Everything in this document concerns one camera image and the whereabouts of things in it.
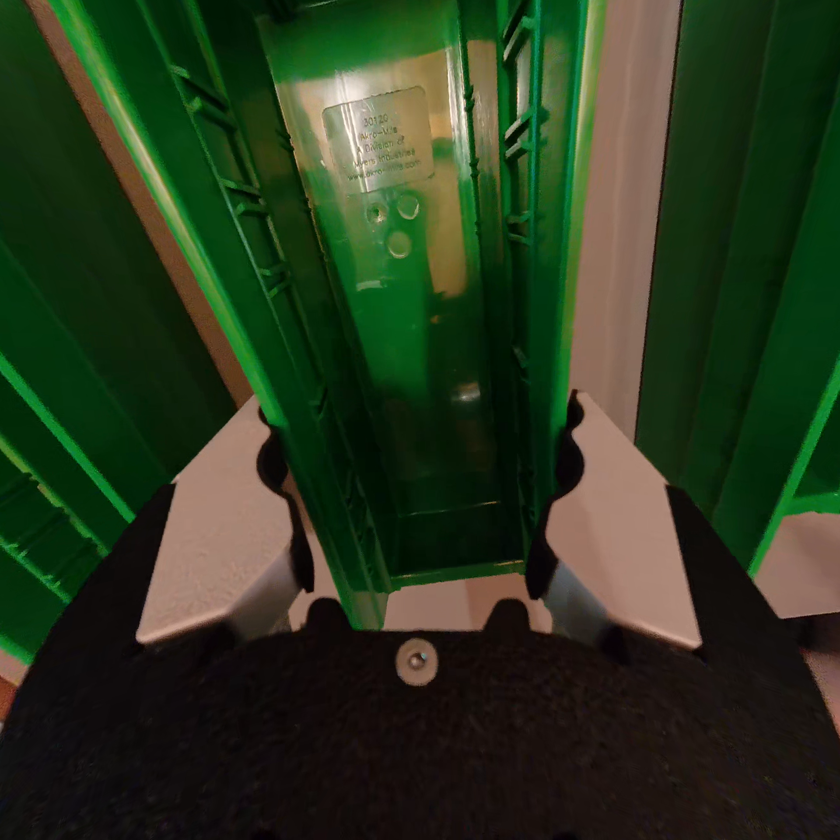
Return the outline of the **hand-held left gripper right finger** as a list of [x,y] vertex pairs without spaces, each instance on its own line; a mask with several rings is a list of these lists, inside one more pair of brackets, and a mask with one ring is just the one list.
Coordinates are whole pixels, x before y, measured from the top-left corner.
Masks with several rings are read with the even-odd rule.
[[621,628],[698,650],[666,480],[584,392],[570,394],[554,478],[525,574],[551,633],[599,647]]

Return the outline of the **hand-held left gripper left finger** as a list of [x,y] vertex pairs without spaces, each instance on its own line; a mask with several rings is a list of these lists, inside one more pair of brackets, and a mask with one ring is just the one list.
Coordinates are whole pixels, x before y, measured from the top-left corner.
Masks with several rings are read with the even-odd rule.
[[241,641],[288,633],[314,562],[277,431],[252,395],[175,478],[135,637],[223,625]]

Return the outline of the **green plastic bin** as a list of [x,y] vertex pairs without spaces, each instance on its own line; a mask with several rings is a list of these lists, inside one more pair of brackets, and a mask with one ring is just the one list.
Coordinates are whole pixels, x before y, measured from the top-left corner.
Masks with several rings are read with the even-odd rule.
[[26,2],[2,2],[2,650],[30,665],[236,405]]
[[683,2],[636,444],[756,577],[838,513],[839,2]]
[[339,600],[524,572],[567,426],[605,2],[50,2]]

